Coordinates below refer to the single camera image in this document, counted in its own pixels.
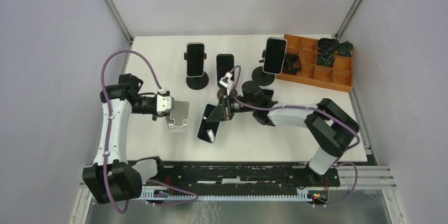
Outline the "light blue smartphone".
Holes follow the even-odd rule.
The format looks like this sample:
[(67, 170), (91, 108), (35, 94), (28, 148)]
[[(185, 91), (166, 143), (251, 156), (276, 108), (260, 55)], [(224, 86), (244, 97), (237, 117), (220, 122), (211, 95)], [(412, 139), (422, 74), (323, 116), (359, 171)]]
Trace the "light blue smartphone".
[(207, 117), (216, 108), (214, 104), (206, 104), (203, 114), (201, 116), (201, 121), (199, 129), (197, 132), (197, 138), (208, 143), (214, 143), (216, 140), (217, 132), (219, 129), (220, 122), (207, 122)]

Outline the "silver folding phone stand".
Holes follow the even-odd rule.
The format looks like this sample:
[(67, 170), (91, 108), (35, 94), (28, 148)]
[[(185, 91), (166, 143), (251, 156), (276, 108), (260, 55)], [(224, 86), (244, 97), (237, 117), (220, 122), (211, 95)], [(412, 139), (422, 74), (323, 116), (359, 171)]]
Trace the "silver folding phone stand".
[(188, 101), (173, 102), (170, 114), (166, 116), (168, 130), (172, 133), (184, 133), (188, 130), (190, 103)]

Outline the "black smartphone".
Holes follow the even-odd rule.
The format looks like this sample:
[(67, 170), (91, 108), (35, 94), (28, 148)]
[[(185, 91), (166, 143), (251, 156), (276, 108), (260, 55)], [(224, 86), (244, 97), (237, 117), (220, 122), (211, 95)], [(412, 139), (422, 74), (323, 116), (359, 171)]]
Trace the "black smartphone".
[(225, 76), (234, 66), (235, 60), (233, 54), (217, 54), (216, 56), (216, 72), (217, 72), (217, 85), (222, 77)]

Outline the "black round-base stand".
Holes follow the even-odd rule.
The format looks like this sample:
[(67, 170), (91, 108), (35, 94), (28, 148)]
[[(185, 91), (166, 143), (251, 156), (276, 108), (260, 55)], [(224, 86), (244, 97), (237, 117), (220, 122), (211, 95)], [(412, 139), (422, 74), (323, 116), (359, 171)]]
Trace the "black round-base stand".
[(217, 98), (220, 100), (221, 97), (225, 97), (227, 95), (227, 89), (226, 88), (219, 88), (217, 92)]

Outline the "smartphone lying near right arm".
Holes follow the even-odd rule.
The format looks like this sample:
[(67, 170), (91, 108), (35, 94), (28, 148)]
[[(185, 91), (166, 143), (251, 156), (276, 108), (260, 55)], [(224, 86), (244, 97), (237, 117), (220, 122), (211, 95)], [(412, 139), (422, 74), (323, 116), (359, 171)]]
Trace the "smartphone lying near right arm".
[(274, 89), (269, 87), (262, 87), (263, 94), (266, 99), (272, 100)]

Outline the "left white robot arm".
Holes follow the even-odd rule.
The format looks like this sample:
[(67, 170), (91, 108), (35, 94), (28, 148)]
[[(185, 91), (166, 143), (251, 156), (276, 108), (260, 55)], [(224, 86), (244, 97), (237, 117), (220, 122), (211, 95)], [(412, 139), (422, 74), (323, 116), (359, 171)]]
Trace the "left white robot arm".
[(84, 168), (82, 179), (100, 204), (138, 198), (149, 181), (161, 185), (166, 179), (160, 157), (146, 157), (129, 164), (126, 156), (127, 129), (131, 114), (152, 115), (153, 120), (170, 114), (173, 98), (161, 88), (145, 96), (139, 93), (143, 81), (128, 73), (100, 93), (103, 123), (93, 165)]

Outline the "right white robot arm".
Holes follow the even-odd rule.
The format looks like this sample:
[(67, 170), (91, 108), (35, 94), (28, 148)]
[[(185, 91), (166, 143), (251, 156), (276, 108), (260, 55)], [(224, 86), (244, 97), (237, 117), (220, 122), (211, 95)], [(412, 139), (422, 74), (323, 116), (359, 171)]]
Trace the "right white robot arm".
[(294, 126), (308, 129), (319, 145), (308, 163), (305, 179), (318, 186), (326, 180), (326, 172), (353, 146), (359, 125), (333, 100), (323, 98), (317, 104), (287, 105), (273, 100), (274, 89), (253, 81), (242, 85), (242, 94), (222, 87), (216, 107), (204, 116), (206, 122), (226, 122), (237, 113), (252, 113), (255, 120), (266, 126)]

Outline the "black left phone stand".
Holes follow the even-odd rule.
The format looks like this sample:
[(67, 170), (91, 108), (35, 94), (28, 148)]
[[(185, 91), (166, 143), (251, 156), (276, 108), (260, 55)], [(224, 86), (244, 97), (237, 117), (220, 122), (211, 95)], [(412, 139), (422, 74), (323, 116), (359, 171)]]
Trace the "black left phone stand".
[(186, 85), (190, 89), (192, 89), (192, 90), (201, 90), (201, 89), (205, 88), (208, 85), (208, 83), (209, 83), (209, 76), (205, 72), (205, 69), (204, 69), (203, 76), (201, 76), (201, 77), (188, 77), (188, 76), (186, 76), (185, 82), (186, 82)]

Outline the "black phone stand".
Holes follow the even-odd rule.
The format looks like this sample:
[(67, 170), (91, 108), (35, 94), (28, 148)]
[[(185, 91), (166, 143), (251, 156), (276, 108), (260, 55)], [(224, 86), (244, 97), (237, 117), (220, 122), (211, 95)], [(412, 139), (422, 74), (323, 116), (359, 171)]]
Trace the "black phone stand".
[(209, 76), (205, 72), (205, 69), (204, 69), (203, 76), (201, 76), (201, 77), (188, 77), (188, 76), (186, 76), (185, 82), (186, 82), (186, 85), (190, 89), (192, 89), (192, 90), (201, 90), (201, 89), (205, 88), (208, 85), (208, 83), (209, 83)]
[(267, 51), (262, 52), (263, 65), (256, 67), (251, 74), (252, 80), (259, 86), (269, 86), (275, 80), (275, 75), (280, 72), (281, 66), (279, 62), (271, 55), (266, 54)]

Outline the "black right phone stand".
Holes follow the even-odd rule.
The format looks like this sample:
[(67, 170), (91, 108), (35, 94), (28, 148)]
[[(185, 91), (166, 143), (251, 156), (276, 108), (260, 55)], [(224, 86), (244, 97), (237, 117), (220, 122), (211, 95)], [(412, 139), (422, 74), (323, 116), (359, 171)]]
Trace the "black right phone stand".
[(263, 65), (256, 67), (251, 74), (252, 80), (259, 86), (269, 86), (275, 80), (275, 75), (280, 72), (281, 66), (279, 62), (271, 55), (266, 54), (267, 51), (262, 52)]

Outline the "dark rolled band middle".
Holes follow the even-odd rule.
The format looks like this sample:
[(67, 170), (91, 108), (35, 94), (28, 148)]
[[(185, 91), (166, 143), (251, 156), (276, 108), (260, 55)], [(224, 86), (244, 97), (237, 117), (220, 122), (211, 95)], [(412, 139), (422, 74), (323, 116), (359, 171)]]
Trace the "dark rolled band middle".
[(334, 62), (335, 62), (335, 56), (331, 52), (323, 51), (317, 54), (316, 64), (318, 66), (333, 68)]

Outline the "dark rolled band top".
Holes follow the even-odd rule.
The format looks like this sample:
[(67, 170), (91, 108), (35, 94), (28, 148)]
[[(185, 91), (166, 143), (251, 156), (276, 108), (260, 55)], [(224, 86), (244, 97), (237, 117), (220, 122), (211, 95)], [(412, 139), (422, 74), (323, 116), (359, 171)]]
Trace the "dark rolled band top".
[(337, 39), (321, 38), (317, 42), (318, 52), (334, 53), (340, 46), (340, 42)]

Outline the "orange wooden divided tray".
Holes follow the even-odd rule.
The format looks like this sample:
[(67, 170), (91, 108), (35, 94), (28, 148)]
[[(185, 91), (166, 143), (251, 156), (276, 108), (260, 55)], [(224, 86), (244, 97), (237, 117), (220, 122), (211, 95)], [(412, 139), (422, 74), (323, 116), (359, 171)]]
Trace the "orange wooden divided tray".
[(318, 39), (284, 34), (287, 39), (287, 53), (297, 54), (302, 70), (296, 74), (282, 73), (279, 80), (301, 83), (309, 86), (350, 92), (353, 88), (353, 58), (335, 55), (332, 67), (317, 64)]

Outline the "dark rolled band right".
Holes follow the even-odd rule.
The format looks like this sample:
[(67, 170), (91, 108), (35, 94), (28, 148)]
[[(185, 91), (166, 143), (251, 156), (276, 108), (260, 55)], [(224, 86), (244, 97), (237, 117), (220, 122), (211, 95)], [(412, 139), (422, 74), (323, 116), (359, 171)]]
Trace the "dark rolled band right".
[(349, 41), (345, 41), (340, 43), (334, 54), (340, 57), (350, 58), (352, 57), (353, 52), (354, 45)]

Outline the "aluminium frame rail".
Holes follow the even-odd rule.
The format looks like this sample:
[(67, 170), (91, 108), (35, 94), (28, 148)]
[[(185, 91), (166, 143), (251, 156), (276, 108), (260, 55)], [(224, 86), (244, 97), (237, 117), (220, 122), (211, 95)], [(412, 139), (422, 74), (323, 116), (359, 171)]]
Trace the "aluminium frame rail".
[(345, 164), (331, 168), (322, 176), (293, 162), (167, 162), (162, 180), (176, 187), (197, 184), (274, 184), (318, 188), (325, 184), (335, 189), (348, 189), (354, 181), (358, 189), (394, 189), (393, 174), (386, 166)]

